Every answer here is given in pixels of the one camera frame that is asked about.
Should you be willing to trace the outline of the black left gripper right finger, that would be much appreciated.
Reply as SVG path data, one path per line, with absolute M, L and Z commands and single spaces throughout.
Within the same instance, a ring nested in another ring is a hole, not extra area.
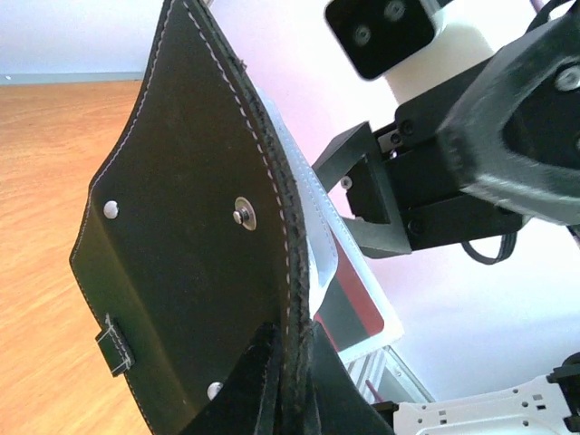
M 324 328 L 313 323 L 305 432 L 307 434 L 392 434 L 387 421 L 355 387 Z

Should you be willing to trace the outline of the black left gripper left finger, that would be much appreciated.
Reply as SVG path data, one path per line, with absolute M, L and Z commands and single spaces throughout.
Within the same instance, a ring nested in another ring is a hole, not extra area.
M 181 432 L 274 433 L 281 361 L 279 328 L 260 325 L 217 396 Z

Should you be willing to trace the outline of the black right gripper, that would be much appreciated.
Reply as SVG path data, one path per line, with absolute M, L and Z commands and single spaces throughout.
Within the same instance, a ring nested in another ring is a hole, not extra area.
M 576 8 L 404 102 L 388 126 L 334 137 L 313 170 L 327 192 L 351 179 L 357 219 L 343 221 L 362 253 L 471 252 L 487 237 L 511 252 L 522 215 L 578 224 L 579 89 L 560 82 L 567 70 L 579 71 Z

